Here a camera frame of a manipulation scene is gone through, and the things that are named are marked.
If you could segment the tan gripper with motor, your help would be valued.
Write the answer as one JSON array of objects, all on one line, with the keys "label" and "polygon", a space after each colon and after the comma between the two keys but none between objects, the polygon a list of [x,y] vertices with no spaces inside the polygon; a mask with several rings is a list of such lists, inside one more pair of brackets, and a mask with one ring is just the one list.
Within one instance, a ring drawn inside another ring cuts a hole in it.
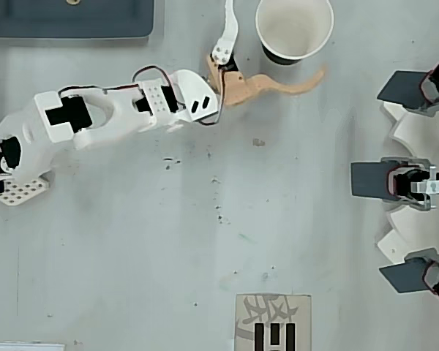
[{"label": "tan gripper with motor", "polygon": [[268,75],[259,74],[245,79],[239,71],[233,56],[233,49],[239,33],[239,22],[234,10],[234,0],[225,1],[225,25],[223,32],[211,51],[206,56],[209,68],[207,82],[218,94],[223,89],[224,105],[236,106],[253,97],[268,92],[287,95],[306,94],[316,88],[324,79],[326,67],[322,66],[311,78],[303,83],[284,84]]}]

